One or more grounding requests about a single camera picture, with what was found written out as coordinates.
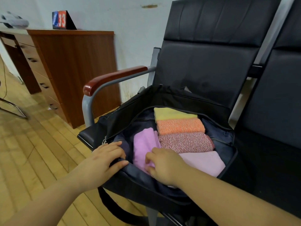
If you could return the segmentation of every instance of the metal chair base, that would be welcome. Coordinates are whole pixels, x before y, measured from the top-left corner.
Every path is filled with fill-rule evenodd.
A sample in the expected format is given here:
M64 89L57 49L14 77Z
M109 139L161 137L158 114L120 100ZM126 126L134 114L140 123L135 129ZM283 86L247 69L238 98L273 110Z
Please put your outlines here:
M9 114L12 114L12 115L14 115L14 116L16 116L16 117L18 117L18 118L21 118L21 119L25 119L25 120L28 119L28 117L22 112L22 110L21 110L18 106L16 106L14 103L11 103L11 102L9 102L9 101L7 101L7 100L5 100L5 99L2 99L2 98L0 98L0 101L1 101L1 102L5 102L5 103L7 103L7 104L9 104L9 105L11 105L11 106L17 108L17 110L20 112L21 115L18 115L18 114L16 114L16 113L10 112L10 111L5 110L5 109L2 109L1 107L0 107L0 110L5 111L5 112L7 112L7 113L9 113Z

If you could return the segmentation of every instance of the open duffel bag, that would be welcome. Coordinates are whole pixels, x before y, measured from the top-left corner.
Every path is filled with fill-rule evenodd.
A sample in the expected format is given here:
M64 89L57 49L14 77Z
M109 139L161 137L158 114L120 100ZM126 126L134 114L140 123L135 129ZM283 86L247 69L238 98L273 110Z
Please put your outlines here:
M226 181L237 181L239 178L237 186L245 190L250 188L247 169L233 146L234 133L228 125L230 109L184 90L157 85L146 88L114 112L99 118L93 148L104 142L122 140L121 147L126 152L126 160L130 162L103 185L105 189L165 214L182 216L205 214L181 190L161 184L133 164L134 135L145 128L156 128L154 107L169 107L197 114L225 164L225 168L217 178L226 178ZM112 203L112 199L108 199L109 196L102 187L99 188L99 192L108 209L119 219L123 218L122 213L118 213L122 210L117 209L117 204Z

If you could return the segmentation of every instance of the bag strap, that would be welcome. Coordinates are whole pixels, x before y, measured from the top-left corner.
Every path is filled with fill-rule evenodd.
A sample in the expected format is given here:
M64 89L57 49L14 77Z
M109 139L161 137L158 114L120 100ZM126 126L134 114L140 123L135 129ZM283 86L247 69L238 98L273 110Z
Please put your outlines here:
M102 203L119 220L134 226L149 226L148 218L137 216L122 209L102 187L98 187L98 193Z

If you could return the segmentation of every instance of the forearm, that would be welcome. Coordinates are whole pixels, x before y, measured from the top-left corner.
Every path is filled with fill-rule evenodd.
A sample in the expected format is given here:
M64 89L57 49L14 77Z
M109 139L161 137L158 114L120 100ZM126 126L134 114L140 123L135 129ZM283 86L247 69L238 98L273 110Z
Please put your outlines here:
M177 186L219 226L301 224L276 206L192 167L182 170Z
M44 190L40 197L15 214L4 226L54 226L79 195L67 176Z

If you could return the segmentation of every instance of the chair armrest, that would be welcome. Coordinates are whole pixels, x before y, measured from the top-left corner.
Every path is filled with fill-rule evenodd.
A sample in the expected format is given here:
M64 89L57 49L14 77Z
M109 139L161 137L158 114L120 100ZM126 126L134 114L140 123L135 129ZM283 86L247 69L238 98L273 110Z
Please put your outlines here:
M83 92L85 95L91 97L94 94L94 92L98 89L98 87L100 87L104 83L107 83L107 82L110 82L110 81L113 81L113 80L116 80L119 78L127 77L130 75L139 73L139 72L147 71L147 70L148 70L148 68L146 66L136 66L136 67L131 67L131 68L119 70L119 71L116 71L113 73L98 76L84 85Z

